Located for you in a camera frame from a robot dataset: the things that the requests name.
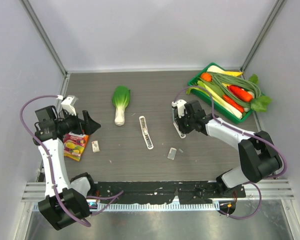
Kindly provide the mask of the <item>staples box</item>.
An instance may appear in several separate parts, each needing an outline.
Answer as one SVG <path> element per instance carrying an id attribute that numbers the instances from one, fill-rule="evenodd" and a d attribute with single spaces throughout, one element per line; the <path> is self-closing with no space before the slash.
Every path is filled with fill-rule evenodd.
<path id="1" fill-rule="evenodd" d="M 92 152 L 97 153 L 100 151 L 99 142 L 97 140 L 91 142 Z"/>

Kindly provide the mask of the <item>staples tray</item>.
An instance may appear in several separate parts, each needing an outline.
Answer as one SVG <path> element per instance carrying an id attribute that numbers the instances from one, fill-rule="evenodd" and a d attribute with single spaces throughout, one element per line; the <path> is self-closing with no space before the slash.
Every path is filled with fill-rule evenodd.
<path id="1" fill-rule="evenodd" d="M 177 149 L 174 148 L 174 147 L 171 147 L 170 150 L 169 150 L 169 152 L 168 152 L 167 158 L 169 160 L 174 160 L 175 157 L 176 157 L 176 153 L 177 153 Z"/>

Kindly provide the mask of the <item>white stapler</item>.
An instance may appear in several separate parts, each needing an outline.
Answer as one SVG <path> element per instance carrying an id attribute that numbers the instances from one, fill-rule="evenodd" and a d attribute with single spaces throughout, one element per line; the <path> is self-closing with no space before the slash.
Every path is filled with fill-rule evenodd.
<path id="1" fill-rule="evenodd" d="M 140 123 L 140 128 L 141 128 L 142 136 L 145 141 L 146 147 L 148 150 L 152 150 L 154 148 L 154 145 L 149 135 L 146 118 L 143 115 L 139 117 L 139 123 Z"/>

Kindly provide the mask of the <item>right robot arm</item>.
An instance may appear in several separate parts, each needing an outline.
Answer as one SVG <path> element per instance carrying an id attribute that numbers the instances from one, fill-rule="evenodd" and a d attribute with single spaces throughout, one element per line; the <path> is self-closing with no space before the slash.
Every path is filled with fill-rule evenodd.
<path id="1" fill-rule="evenodd" d="M 206 114 L 197 100 L 179 99 L 172 102 L 173 125 L 180 138 L 192 131 L 214 137 L 238 151 L 239 166 L 216 178 L 216 193 L 223 198 L 244 183 L 258 183 L 283 166 L 274 150 L 270 135 L 265 131 L 245 131 L 229 124 L 220 117 Z"/>

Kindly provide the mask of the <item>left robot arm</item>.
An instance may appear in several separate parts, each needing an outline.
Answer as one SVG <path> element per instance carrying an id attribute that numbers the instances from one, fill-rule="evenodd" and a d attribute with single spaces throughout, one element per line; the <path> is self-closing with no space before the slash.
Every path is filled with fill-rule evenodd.
<path id="1" fill-rule="evenodd" d="M 35 114 L 38 122 L 33 141 L 42 156 L 46 182 L 45 198 L 38 203 L 39 212 L 57 231 L 73 223 L 90 227 L 86 219 L 91 214 L 87 200 L 96 195 L 97 188 L 86 172 L 68 178 L 63 138 L 69 133 L 91 135 L 101 125 L 86 110 L 82 112 L 83 119 L 69 113 L 59 118 L 52 105 L 36 110 Z"/>

